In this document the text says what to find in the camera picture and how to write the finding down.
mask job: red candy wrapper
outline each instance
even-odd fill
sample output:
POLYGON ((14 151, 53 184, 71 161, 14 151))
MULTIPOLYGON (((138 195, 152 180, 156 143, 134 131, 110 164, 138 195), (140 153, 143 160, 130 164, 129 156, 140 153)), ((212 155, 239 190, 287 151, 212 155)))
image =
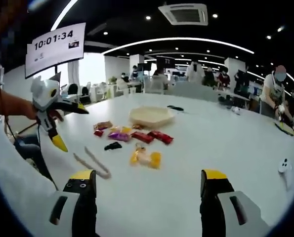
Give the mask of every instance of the red candy wrapper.
POLYGON ((149 136, 148 134, 145 134, 143 132, 134 132, 131 134, 131 137, 136 138, 142 142, 145 142, 147 144, 149 144, 150 142, 153 141, 153 137, 149 136))
POLYGON ((154 138, 157 138, 158 140, 162 141, 165 144, 170 144, 173 141, 173 137, 170 137, 169 135, 166 135, 164 133, 161 133, 159 131, 151 131, 148 133, 149 136, 152 136, 154 138))
POLYGON ((102 130, 96 130, 95 132, 94 132, 94 135, 96 135, 96 136, 98 136, 98 137, 101 137, 101 136, 103 136, 103 131, 102 130))
POLYGON ((130 136, 128 134, 121 132, 111 132, 108 137, 113 140, 124 142, 128 142, 130 140, 130 136))

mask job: candy wrapper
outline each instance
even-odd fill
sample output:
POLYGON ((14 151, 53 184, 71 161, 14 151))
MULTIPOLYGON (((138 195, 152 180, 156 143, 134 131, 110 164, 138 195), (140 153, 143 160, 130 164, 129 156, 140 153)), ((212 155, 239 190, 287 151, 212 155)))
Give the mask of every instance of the candy wrapper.
POLYGON ((114 139, 117 141, 124 141, 128 142, 130 140, 130 136, 127 133, 121 133, 121 132, 111 132, 108 137, 110 139, 114 139))
POLYGON ((95 132, 94 132, 94 135, 96 135, 96 136, 98 136, 98 137, 101 137, 101 136, 103 136, 103 131, 102 130, 96 130, 95 132))
POLYGON ((134 124, 133 126, 132 126, 132 129, 138 129, 138 130, 143 130, 143 126, 142 125, 138 125, 138 124, 134 124))
POLYGON ((130 127, 120 127, 120 126, 115 126, 115 127, 112 127, 111 129, 111 132, 120 132, 120 133, 129 133, 132 129, 130 127))
POLYGON ((166 135, 164 133, 161 133, 159 131, 151 131, 148 133, 149 136, 152 136, 154 138, 157 138, 158 140, 162 141, 165 144, 170 144, 173 141, 173 137, 170 137, 169 135, 166 135))
POLYGON ((110 128, 112 126, 113 126, 113 124, 110 121, 99 122, 96 125, 94 125, 94 130, 104 130, 104 129, 110 128))
POLYGON ((152 152, 151 154, 148 154, 143 144, 137 143, 136 150, 130 158, 130 164, 137 165, 138 163, 149 168, 159 169, 161 163, 161 153, 152 152))
POLYGON ((136 138, 142 142, 145 142, 147 144, 149 144, 150 142, 152 142, 154 140, 154 137, 149 136, 148 134, 145 134, 143 132, 134 132, 131 134, 131 137, 136 138))

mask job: purple candy wrapper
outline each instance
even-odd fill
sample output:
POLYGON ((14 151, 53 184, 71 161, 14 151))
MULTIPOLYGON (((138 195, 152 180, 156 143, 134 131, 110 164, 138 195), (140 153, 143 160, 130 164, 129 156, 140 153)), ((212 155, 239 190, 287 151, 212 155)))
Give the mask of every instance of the purple candy wrapper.
POLYGON ((130 140, 130 135, 126 134, 126 133, 121 133, 121 132, 111 132, 108 137, 110 139, 114 139, 117 141, 124 141, 124 142, 128 142, 130 140))

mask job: white t-shirt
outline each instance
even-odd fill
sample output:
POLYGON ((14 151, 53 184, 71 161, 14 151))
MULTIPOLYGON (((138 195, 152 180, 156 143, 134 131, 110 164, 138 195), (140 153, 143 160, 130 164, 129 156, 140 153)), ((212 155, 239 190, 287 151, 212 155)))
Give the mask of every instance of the white t-shirt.
POLYGON ((202 68, 202 65, 197 63, 197 71, 195 72, 194 62, 192 62, 191 65, 186 69, 186 76, 190 82, 202 83, 202 80, 205 76, 205 71, 202 68))
POLYGON ((54 184, 19 155, 0 124, 0 190, 19 221, 38 236, 40 217, 54 184))
POLYGON ((269 74, 265 77, 264 84, 263 84, 263 90, 260 95, 260 100, 263 102, 266 102, 266 96, 265 96, 265 87, 268 87, 270 89, 270 98, 275 102, 279 100, 284 100, 284 86, 279 86, 274 82, 274 78, 272 74, 269 74))

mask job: white wall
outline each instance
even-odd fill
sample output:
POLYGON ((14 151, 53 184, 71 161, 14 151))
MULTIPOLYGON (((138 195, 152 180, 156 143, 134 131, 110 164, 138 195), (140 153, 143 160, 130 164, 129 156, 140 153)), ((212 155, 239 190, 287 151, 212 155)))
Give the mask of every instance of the white wall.
POLYGON ((106 82, 111 77, 119 78, 122 73, 126 73, 129 76, 129 59, 105 56, 106 82))

